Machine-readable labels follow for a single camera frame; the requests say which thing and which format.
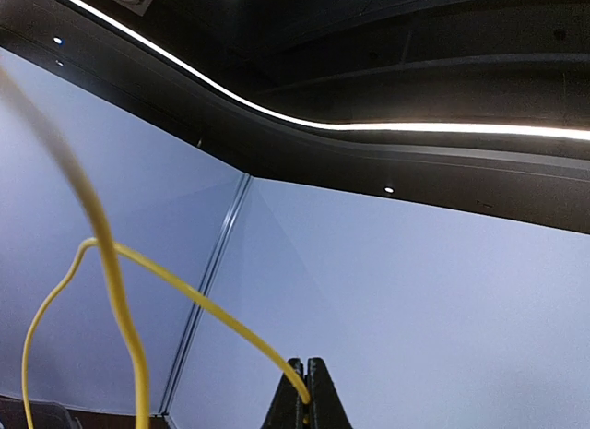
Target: white wall panel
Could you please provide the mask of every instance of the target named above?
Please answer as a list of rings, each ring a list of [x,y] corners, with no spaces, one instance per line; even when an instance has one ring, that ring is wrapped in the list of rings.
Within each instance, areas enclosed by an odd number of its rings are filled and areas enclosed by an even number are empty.
[[[64,130],[115,239],[198,286],[240,173],[6,51],[0,62]],[[65,179],[2,92],[0,132],[0,394],[19,396],[30,321],[91,230]],[[147,350],[155,412],[191,303],[145,270],[127,261],[123,268]],[[41,322],[30,390],[33,399],[72,407],[134,411],[132,365],[95,251]]]
[[[255,180],[211,296],[323,357],[355,428],[588,427],[589,255],[581,234]],[[260,427],[279,378],[206,316],[172,418]]]

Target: ceiling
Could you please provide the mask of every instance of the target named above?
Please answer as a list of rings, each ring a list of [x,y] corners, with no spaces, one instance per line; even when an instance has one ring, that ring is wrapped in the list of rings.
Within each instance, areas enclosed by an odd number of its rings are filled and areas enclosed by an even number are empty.
[[[590,120],[590,0],[153,0],[143,16],[84,1],[302,118]],[[0,0],[0,45],[256,176],[590,233],[586,141],[284,123],[65,0]]]

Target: led light strip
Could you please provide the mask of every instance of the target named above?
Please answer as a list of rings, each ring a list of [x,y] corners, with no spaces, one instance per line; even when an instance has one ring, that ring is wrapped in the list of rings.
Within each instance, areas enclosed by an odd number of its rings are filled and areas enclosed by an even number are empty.
[[[237,94],[234,94],[229,89],[226,89],[207,77],[202,72],[197,71],[192,66],[185,63],[180,58],[172,55],[168,51],[159,47],[156,43],[151,42],[144,36],[138,34],[134,30],[130,30],[122,23],[114,18],[111,18],[100,12],[98,9],[88,5],[82,0],[67,0],[71,4],[78,6],[93,16],[100,18],[105,23],[118,29],[120,32],[128,35],[137,42],[143,44],[151,51],[161,55],[170,60],[177,66],[184,69],[189,74],[197,77],[199,80],[207,83],[211,88],[216,89],[230,99],[243,104],[259,113],[263,113],[270,117],[282,120],[283,122],[292,123],[314,129],[322,129],[324,131],[403,131],[403,132],[449,132],[449,133],[470,133],[470,134],[513,134],[522,136],[536,136],[536,137],[557,137],[570,138],[575,140],[590,140],[590,131],[581,129],[563,129],[559,127],[536,127],[536,126],[519,126],[519,125],[486,125],[486,124],[468,124],[468,123],[319,123],[311,120],[304,120],[302,118],[291,117],[283,113],[272,111],[264,106],[244,99]]]

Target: yellow cable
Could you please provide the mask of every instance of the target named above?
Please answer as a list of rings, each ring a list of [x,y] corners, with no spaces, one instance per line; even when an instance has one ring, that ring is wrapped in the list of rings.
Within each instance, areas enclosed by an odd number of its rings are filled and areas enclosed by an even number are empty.
[[[114,250],[109,222],[92,184],[77,161],[76,156],[60,135],[51,120],[27,98],[17,83],[0,67],[0,85],[7,95],[6,100],[27,120],[37,139],[47,149],[62,173],[72,185],[78,200],[86,211],[96,235],[104,268],[109,299],[115,320],[127,345],[134,367],[136,381],[136,429],[149,428],[149,370],[141,339],[134,326],[125,298],[123,275]],[[30,407],[25,408],[27,424],[32,429]]]
[[[72,266],[65,274],[63,280],[51,291],[51,293],[47,296],[47,298],[41,304],[41,307],[35,314],[32,323],[30,324],[29,331],[27,332],[27,338],[25,339],[25,349],[22,354],[22,397],[23,401],[25,402],[25,409],[27,410],[27,415],[30,415],[30,404],[29,404],[29,373],[28,373],[28,366],[29,366],[29,354],[30,354],[30,345],[32,343],[33,335],[39,322],[41,321],[43,314],[52,303],[52,301],[59,295],[59,293],[67,286],[71,279],[74,278],[78,267],[80,266],[80,262],[82,261],[82,257],[84,253],[91,248],[92,246],[97,245],[96,238],[88,238],[82,242],[76,252],[76,256],[74,257],[74,262]],[[178,291],[189,297],[203,309],[208,311],[211,315],[217,318],[226,326],[230,327],[231,329],[235,330],[238,334],[240,334],[243,338],[248,340],[252,343],[258,350],[260,350],[264,355],[266,355],[270,360],[275,363],[278,368],[283,371],[285,376],[289,379],[291,384],[297,389],[298,393],[301,396],[301,401],[303,403],[308,404],[310,402],[310,393],[307,390],[307,387],[299,377],[299,375],[295,372],[295,370],[275,351],[272,347],[270,347],[264,340],[254,334],[249,328],[245,325],[240,323],[236,320],[233,316],[228,314],[224,311],[221,307],[217,306],[211,300],[209,300],[205,295],[197,291],[191,285],[187,284],[186,282],[182,281],[174,274],[169,272],[167,269],[161,267],[157,263],[154,263],[149,258],[142,256],[137,251],[130,249],[122,244],[114,243],[114,248],[117,253],[121,254],[129,258],[132,261],[135,261],[138,265],[144,267],[145,269],[153,272],[158,277],[166,280],[172,287],[176,288]]]

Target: black clamp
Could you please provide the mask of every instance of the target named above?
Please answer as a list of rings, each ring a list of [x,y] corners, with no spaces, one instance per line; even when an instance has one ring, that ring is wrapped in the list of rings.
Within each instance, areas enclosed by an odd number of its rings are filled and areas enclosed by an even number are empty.
[[[299,358],[290,359],[289,364],[305,381],[312,401],[304,405],[283,375],[262,429],[352,429],[324,360],[310,358],[307,375]]]

